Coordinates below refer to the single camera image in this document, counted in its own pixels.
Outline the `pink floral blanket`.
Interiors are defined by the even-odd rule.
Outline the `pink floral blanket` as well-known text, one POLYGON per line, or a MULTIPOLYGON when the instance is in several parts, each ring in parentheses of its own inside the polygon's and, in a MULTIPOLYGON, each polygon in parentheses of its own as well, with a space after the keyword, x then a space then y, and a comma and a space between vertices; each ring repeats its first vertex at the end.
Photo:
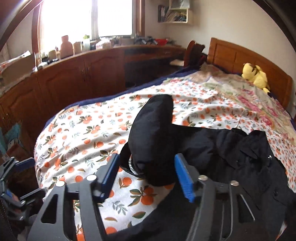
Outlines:
POLYGON ((274 126, 285 130, 294 130, 295 122, 271 92, 254 85, 240 75, 226 73, 214 65, 202 64, 200 70, 193 73, 191 80, 207 88, 220 92, 226 98, 238 102, 260 117, 270 120, 274 126))

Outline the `orange print bed sheet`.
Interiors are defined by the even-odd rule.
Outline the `orange print bed sheet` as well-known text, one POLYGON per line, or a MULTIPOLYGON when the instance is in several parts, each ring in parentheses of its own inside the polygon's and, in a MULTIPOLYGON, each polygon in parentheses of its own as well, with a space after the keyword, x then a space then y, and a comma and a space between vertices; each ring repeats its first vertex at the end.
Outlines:
POLYGON ((29 240, 110 240, 110 234, 143 222, 169 195, 174 184, 152 186, 121 168, 132 124, 156 95, 172 97, 175 125, 265 132, 295 193, 295 129, 274 126, 191 76, 106 101, 90 100, 52 119, 34 150, 37 181, 46 194, 29 240))

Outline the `yellow plush toy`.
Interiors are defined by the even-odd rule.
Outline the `yellow plush toy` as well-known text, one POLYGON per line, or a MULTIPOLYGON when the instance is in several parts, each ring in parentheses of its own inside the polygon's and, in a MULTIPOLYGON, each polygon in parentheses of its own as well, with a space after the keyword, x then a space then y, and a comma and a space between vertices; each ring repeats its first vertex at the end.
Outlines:
POLYGON ((241 77, 253 85, 263 90, 265 93, 270 92, 270 87, 268 85, 268 80, 266 73, 258 65, 252 65, 250 63, 245 63, 243 65, 241 77))

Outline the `window with wooden frame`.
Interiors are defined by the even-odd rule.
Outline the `window with wooden frame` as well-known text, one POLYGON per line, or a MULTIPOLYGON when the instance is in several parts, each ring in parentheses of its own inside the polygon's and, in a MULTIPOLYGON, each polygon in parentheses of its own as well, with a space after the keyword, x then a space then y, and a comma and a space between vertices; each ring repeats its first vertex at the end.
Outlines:
POLYGON ((101 37, 145 35, 144 1, 41 1, 33 10, 32 49, 47 53, 71 43, 101 37))

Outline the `wooden chair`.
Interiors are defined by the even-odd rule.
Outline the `wooden chair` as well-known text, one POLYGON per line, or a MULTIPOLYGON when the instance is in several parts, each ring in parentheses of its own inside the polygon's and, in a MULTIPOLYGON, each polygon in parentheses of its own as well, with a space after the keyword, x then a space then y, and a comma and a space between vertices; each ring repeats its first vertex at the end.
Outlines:
POLYGON ((192 40, 187 46, 183 60, 175 59, 170 62, 170 65, 177 67, 189 67, 197 65, 200 62, 200 59, 203 57, 204 49, 205 45, 201 45, 192 40))

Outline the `red basket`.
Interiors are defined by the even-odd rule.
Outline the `red basket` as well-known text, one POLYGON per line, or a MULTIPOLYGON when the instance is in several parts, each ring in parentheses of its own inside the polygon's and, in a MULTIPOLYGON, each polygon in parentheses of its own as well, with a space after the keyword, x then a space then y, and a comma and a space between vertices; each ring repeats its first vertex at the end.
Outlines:
POLYGON ((155 39, 157 45, 159 46, 164 46, 168 43, 168 40, 167 39, 155 39))

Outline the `white wall shelf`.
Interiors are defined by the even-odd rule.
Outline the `white wall shelf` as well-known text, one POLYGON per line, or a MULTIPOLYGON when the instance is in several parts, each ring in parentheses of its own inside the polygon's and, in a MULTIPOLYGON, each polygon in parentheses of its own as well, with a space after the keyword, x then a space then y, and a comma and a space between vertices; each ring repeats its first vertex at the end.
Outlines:
POLYGON ((165 24, 191 24, 191 1, 169 1, 158 5, 158 22, 165 24))

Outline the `wooden bed headboard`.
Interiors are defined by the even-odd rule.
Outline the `wooden bed headboard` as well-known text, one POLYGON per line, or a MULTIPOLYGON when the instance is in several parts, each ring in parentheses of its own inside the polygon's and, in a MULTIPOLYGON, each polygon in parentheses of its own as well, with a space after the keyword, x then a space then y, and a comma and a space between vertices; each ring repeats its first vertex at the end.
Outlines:
POLYGON ((240 45, 212 38, 207 63, 234 74, 241 74, 245 63, 258 65, 267 75, 271 92, 284 109, 288 107, 292 93, 292 78, 260 54, 240 45))

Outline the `black double-breasted coat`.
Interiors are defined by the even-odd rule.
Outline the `black double-breasted coat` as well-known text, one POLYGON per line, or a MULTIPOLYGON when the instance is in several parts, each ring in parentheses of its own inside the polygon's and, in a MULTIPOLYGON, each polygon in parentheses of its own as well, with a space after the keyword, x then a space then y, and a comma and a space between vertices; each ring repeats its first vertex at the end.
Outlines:
POLYGON ((135 118, 120 157, 121 168, 150 185, 175 187, 143 222, 110 234, 110 240, 187 238, 196 206, 181 190, 176 154, 214 182, 239 182, 245 197, 238 202, 239 218, 246 228, 237 231, 236 240, 295 240, 295 193, 265 132, 180 126, 172 119, 170 95, 150 98, 135 118))

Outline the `long wooden desk cabinet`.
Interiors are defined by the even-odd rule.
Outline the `long wooden desk cabinet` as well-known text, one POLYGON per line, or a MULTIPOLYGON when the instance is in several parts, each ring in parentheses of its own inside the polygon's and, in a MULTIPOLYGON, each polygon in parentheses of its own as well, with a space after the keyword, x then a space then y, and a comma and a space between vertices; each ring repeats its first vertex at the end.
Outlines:
POLYGON ((1 128, 7 132, 21 122, 31 140, 46 121, 78 101, 125 91, 130 64, 175 59, 185 49, 175 46, 131 45, 72 56, 1 89, 1 128))

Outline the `pink ceramic bottle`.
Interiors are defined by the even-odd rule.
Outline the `pink ceramic bottle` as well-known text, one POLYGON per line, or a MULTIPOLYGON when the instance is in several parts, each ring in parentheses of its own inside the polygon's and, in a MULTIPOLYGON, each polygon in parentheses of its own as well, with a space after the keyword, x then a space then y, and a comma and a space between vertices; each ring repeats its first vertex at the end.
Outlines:
POLYGON ((68 35, 62 36, 62 44, 60 47, 60 58, 64 59, 72 55, 73 55, 73 45, 71 42, 69 42, 68 35))

